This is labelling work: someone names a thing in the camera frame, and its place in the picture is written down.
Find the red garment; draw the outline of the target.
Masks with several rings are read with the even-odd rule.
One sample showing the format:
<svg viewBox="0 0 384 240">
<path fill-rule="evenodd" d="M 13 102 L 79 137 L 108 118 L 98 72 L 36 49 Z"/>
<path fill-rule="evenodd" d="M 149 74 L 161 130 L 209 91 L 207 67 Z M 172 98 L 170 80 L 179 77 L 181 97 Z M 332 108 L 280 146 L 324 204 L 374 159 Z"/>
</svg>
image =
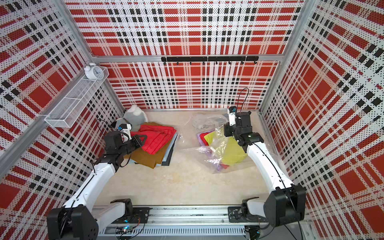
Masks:
<svg viewBox="0 0 384 240">
<path fill-rule="evenodd" d="M 148 154 L 154 155 L 174 137 L 176 132 L 173 127 L 141 125 L 138 131 L 131 132 L 131 136 L 147 136 L 142 149 Z"/>
<path fill-rule="evenodd" d="M 201 146 L 208 146 L 209 143 L 207 142 L 207 140 L 205 139 L 205 136 L 208 135 L 210 132 L 206 132 L 206 133 L 200 133 L 198 135 L 198 140 L 199 140 L 199 143 L 201 144 Z"/>
</svg>

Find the clear plastic vacuum bag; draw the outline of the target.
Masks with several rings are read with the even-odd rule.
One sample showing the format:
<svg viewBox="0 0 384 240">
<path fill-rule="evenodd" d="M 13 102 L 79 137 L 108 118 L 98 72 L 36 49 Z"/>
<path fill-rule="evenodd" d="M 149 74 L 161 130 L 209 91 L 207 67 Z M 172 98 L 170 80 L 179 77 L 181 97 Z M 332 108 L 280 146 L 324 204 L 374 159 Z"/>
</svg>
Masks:
<svg viewBox="0 0 384 240">
<path fill-rule="evenodd" d="M 228 114 L 196 114 L 181 127 L 177 149 L 213 174 L 255 166 L 233 136 L 225 137 Z"/>
</svg>

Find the dark grey trousers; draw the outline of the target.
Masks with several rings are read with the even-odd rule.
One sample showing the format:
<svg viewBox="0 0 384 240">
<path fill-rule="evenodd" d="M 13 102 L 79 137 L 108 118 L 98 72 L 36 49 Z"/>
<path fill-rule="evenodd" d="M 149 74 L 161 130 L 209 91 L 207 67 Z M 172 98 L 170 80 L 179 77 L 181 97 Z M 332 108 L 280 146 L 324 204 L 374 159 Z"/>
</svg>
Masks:
<svg viewBox="0 0 384 240">
<path fill-rule="evenodd" d="M 163 160 L 161 162 L 161 166 L 169 166 L 170 165 L 170 162 L 171 162 L 171 158 L 172 158 L 172 155 L 173 155 L 173 152 L 174 152 L 174 148 L 175 148 L 175 144 L 178 140 L 178 136 L 179 134 L 178 133 L 175 133 L 174 137 L 172 138 L 171 142 L 170 142 L 170 145 L 168 146 L 167 150 L 166 150 L 166 153 L 163 157 Z"/>
</svg>

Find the light blue garment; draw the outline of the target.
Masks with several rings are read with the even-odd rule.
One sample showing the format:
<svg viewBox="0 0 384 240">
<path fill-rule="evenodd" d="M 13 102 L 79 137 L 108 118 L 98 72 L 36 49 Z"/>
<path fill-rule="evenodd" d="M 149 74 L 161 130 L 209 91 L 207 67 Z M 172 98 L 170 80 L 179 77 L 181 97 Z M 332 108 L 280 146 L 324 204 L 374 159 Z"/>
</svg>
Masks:
<svg viewBox="0 0 384 240">
<path fill-rule="evenodd" d="M 173 138 L 154 155 L 151 155 L 143 151 L 142 149 L 139 149 L 133 152 L 131 156 L 125 156 L 125 158 L 128 159 L 130 156 L 130 164 L 140 164 L 152 169 L 154 169 L 155 167 L 169 166 L 178 136 L 178 133 L 175 133 Z"/>
</svg>

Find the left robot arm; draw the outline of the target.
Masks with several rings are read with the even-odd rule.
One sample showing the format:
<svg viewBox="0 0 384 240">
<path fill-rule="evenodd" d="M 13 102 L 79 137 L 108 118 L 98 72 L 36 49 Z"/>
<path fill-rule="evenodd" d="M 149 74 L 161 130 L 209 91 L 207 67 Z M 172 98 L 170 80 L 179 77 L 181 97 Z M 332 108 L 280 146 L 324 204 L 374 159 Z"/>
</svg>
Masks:
<svg viewBox="0 0 384 240">
<path fill-rule="evenodd" d="M 142 148 L 146 135 L 130 136 L 112 131 L 104 137 L 106 148 L 96 161 L 92 172 L 74 195 L 62 207 L 52 209 L 47 215 L 50 240 L 95 240 L 101 230 L 122 217 L 134 214 L 130 199 L 112 201 L 96 215 L 93 207 L 108 181 L 122 167 L 125 155 Z"/>
</svg>

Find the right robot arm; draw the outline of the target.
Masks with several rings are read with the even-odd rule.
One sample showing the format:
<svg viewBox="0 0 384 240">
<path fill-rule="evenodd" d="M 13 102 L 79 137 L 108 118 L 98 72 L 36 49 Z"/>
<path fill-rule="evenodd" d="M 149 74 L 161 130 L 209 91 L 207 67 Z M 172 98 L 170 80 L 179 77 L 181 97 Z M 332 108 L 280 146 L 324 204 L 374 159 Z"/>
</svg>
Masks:
<svg viewBox="0 0 384 240">
<path fill-rule="evenodd" d="M 229 122 L 224 125 L 225 137 L 233 137 L 258 167 L 268 188 L 265 198 L 243 200 L 243 218 L 263 217 L 270 226 L 279 227 L 305 218 L 306 190 L 295 185 L 281 170 L 267 149 L 264 139 L 253 132 L 251 112 L 228 108 Z"/>
</svg>

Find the grey white plush toy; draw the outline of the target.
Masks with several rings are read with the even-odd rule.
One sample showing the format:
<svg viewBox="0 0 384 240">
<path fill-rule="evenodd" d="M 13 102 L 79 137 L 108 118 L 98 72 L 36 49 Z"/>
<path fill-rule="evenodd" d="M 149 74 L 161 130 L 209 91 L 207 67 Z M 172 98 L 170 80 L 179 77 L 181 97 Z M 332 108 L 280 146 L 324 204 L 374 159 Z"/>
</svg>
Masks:
<svg viewBox="0 0 384 240">
<path fill-rule="evenodd" d="M 131 131 L 137 132 L 141 125 L 148 122 L 146 113 L 140 109 L 137 105 L 132 105 L 128 110 L 125 111 L 121 118 L 114 121 L 111 126 L 117 129 L 121 124 L 131 124 Z"/>
</svg>

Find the yellow folded garment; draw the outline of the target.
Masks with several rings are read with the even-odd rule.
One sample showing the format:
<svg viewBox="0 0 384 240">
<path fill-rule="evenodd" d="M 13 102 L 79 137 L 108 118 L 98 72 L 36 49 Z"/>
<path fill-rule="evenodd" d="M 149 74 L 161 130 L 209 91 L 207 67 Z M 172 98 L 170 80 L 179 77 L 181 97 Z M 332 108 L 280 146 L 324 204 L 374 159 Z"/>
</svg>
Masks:
<svg viewBox="0 0 384 240">
<path fill-rule="evenodd" d="M 214 148 L 216 156 L 221 157 L 222 164 L 232 167 L 242 163 L 248 157 L 234 137 L 224 136 L 224 126 L 216 128 L 214 132 L 216 136 L 211 146 Z"/>
</svg>

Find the purple folded garment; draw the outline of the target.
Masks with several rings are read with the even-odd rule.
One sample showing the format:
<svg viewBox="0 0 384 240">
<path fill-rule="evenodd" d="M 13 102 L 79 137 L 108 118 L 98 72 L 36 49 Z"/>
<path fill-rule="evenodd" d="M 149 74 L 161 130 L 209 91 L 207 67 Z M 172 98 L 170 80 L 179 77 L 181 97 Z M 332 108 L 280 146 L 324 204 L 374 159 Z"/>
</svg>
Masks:
<svg viewBox="0 0 384 240">
<path fill-rule="evenodd" d="M 205 139 L 209 143 L 208 146 L 201 146 L 198 147 L 196 158 L 197 160 L 204 164 L 207 168 L 211 169 L 214 172 L 222 172 L 223 170 L 226 170 L 229 166 L 222 164 L 221 157 L 216 156 L 214 148 L 211 146 L 211 144 L 214 142 L 214 137 L 216 136 L 216 133 L 214 131 L 211 131 L 208 135 L 205 136 Z"/>
</svg>

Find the white alarm clock on table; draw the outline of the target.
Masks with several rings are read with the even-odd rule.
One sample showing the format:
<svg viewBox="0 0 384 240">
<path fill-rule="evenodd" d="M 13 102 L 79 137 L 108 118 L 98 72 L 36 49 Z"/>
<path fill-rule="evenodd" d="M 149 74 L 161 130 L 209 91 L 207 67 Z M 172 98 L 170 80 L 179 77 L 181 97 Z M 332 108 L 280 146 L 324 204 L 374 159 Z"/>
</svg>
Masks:
<svg viewBox="0 0 384 240">
<path fill-rule="evenodd" d="M 206 129 L 210 124 L 210 118 L 208 115 L 196 114 L 191 118 L 192 125 L 195 129 Z"/>
</svg>

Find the white alarm clock on shelf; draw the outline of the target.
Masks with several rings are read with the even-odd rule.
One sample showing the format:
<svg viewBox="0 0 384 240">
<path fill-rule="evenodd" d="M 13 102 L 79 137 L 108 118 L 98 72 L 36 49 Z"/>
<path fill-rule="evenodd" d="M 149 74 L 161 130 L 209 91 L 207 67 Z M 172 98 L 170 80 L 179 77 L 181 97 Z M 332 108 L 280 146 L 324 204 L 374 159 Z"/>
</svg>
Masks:
<svg viewBox="0 0 384 240">
<path fill-rule="evenodd" d="M 89 80 L 101 80 L 104 78 L 104 70 L 96 63 L 89 63 L 84 67 L 84 72 Z"/>
</svg>

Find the black wall hook rail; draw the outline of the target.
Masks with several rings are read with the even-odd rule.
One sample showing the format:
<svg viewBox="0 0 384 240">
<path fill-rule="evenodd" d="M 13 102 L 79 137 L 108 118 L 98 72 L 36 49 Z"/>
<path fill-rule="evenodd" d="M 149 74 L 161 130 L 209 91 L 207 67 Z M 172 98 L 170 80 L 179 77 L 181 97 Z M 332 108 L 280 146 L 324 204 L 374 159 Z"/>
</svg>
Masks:
<svg viewBox="0 0 384 240">
<path fill-rule="evenodd" d="M 161 57 L 163 63 L 180 62 L 257 62 L 259 56 L 203 56 L 203 57 Z"/>
</svg>

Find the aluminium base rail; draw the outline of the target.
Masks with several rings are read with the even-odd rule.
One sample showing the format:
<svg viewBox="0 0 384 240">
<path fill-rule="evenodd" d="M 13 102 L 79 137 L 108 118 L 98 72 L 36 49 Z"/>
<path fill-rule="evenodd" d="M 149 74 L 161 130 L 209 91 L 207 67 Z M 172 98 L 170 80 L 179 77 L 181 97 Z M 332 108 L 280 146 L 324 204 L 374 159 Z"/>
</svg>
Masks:
<svg viewBox="0 0 384 240">
<path fill-rule="evenodd" d="M 216 237 L 245 239 L 316 240 L 310 222 L 272 228 L 265 217 L 246 214 L 240 205 L 134 206 L 122 217 L 100 229 L 98 239 Z"/>
</svg>

